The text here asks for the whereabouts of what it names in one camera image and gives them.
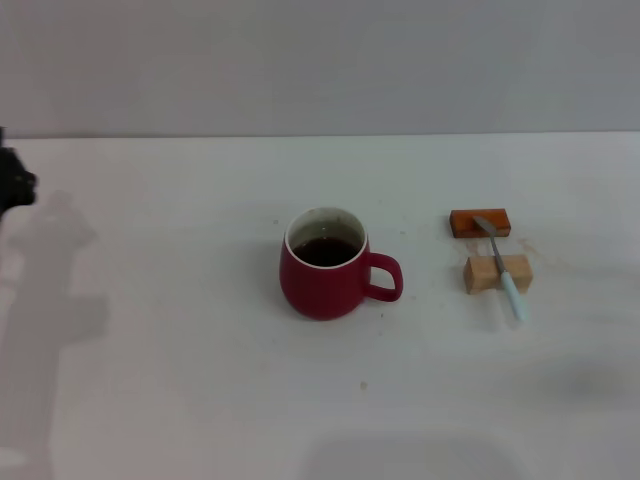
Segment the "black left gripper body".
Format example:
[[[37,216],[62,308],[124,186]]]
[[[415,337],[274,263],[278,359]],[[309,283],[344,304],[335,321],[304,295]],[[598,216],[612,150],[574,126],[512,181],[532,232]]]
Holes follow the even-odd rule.
[[[17,151],[5,145],[1,128],[0,147],[0,218],[11,209],[36,202],[38,177],[28,171]]]

